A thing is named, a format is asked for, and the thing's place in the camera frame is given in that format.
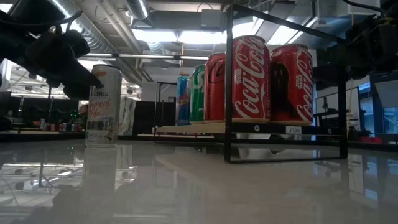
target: white can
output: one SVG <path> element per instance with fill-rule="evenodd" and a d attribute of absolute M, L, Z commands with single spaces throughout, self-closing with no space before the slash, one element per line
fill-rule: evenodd
<path fill-rule="evenodd" d="M 104 87 L 90 88 L 86 145 L 109 147 L 118 139 L 122 75 L 110 65 L 94 65 L 92 73 Z"/>

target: wooden board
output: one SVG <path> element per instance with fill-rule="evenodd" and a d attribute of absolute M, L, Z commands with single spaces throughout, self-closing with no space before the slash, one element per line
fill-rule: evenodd
<path fill-rule="evenodd" d="M 156 133 L 225 133 L 225 123 L 164 126 L 157 128 Z"/>

